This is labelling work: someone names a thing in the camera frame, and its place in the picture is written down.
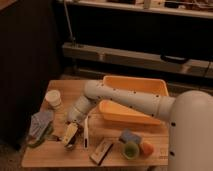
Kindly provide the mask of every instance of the wooden table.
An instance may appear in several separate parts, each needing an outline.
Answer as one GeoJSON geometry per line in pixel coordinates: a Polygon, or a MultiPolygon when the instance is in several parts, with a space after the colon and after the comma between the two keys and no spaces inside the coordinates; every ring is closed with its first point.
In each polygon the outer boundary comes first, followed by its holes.
{"type": "MultiPolygon", "coordinates": [[[[62,106],[55,110],[54,135],[62,136],[66,124],[65,115],[72,103],[82,93],[86,80],[53,80],[50,81],[48,90],[58,89],[61,92],[62,106]]],[[[49,106],[44,100],[41,110],[49,106]]],[[[113,140],[114,145],[104,159],[101,166],[157,166],[167,165],[168,157],[168,131],[165,124],[143,125],[130,124],[104,120],[98,108],[89,113],[89,140],[87,150],[83,147],[83,136],[77,139],[73,150],[66,149],[61,142],[45,141],[37,148],[27,148],[22,160],[23,167],[95,167],[89,155],[95,150],[103,137],[113,140]],[[141,155],[133,161],[126,160],[122,154],[122,144],[118,141],[123,129],[129,128],[134,133],[143,136],[155,146],[154,153],[149,157],[141,155]]]]}

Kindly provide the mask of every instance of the orange bin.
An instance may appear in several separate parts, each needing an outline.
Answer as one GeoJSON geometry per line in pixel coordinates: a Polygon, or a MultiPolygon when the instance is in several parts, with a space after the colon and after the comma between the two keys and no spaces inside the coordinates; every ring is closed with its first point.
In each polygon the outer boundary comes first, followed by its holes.
{"type": "MultiPolygon", "coordinates": [[[[161,79],[105,76],[103,83],[117,89],[134,90],[163,96],[169,95],[166,83],[161,79]]],[[[99,110],[106,120],[155,125],[162,123],[158,119],[110,100],[102,100],[99,103],[99,110]]]]}

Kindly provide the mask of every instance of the black panel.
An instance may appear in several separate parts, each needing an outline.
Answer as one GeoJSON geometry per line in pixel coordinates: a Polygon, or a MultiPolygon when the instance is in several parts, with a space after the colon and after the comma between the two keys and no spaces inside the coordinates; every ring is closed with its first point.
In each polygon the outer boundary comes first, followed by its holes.
{"type": "Polygon", "coordinates": [[[77,43],[213,60],[211,19],[74,4],[68,10],[77,43]]]}

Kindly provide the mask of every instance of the white cup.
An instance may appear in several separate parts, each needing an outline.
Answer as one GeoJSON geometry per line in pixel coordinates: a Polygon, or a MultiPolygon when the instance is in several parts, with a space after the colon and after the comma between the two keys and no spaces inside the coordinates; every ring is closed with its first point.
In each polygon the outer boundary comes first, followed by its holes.
{"type": "Polygon", "coordinates": [[[61,94],[58,90],[50,90],[45,95],[45,100],[54,108],[57,109],[61,104],[61,94]]]}

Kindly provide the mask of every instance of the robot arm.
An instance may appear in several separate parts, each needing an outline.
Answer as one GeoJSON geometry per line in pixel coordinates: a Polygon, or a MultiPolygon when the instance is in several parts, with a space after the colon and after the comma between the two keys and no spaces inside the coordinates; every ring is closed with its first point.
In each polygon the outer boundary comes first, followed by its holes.
{"type": "Polygon", "coordinates": [[[188,91],[177,98],[113,89],[89,81],[84,94],[68,113],[68,121],[82,122],[102,99],[109,99],[169,123],[168,171],[212,171],[213,98],[188,91]]]}
{"type": "Polygon", "coordinates": [[[168,121],[169,112],[175,100],[172,97],[120,90],[108,87],[98,81],[88,81],[84,88],[84,94],[71,107],[68,121],[82,122],[89,111],[103,99],[112,100],[137,111],[143,111],[163,121],[168,121]]]}

